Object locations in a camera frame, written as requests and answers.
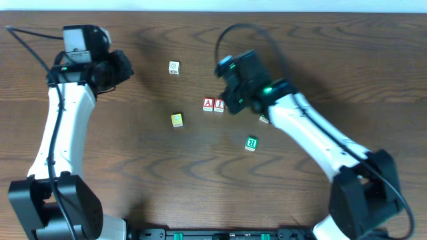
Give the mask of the red letter I block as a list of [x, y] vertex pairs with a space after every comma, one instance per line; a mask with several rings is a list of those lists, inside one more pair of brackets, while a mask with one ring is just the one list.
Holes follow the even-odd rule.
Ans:
[[213, 106], [213, 110], [215, 112], [220, 112], [223, 113], [224, 109], [225, 109], [225, 103], [223, 99], [215, 99], [214, 101], [214, 106]]

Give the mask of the red letter A block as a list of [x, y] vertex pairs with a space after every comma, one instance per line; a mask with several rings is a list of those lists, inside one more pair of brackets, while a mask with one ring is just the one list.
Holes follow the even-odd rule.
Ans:
[[204, 98], [203, 99], [203, 110], [204, 111], [213, 111], [214, 110], [214, 99], [213, 98]]

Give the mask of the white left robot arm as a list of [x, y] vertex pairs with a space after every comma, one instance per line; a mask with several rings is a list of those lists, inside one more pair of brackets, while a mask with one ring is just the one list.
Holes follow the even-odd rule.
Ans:
[[103, 213], [85, 183], [83, 151], [97, 96], [129, 79], [121, 50], [88, 61], [67, 54], [47, 74], [49, 110], [27, 178], [10, 184], [8, 198], [29, 239], [127, 239], [125, 220]]

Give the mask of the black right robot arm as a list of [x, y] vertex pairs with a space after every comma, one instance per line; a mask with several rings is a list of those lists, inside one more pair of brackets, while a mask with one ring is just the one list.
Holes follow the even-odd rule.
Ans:
[[222, 97], [230, 112], [245, 107], [269, 119], [320, 166], [332, 184], [329, 214], [312, 239], [389, 239], [379, 226], [408, 206], [397, 169], [385, 150], [371, 152], [322, 117], [289, 81], [266, 74], [224, 75]]

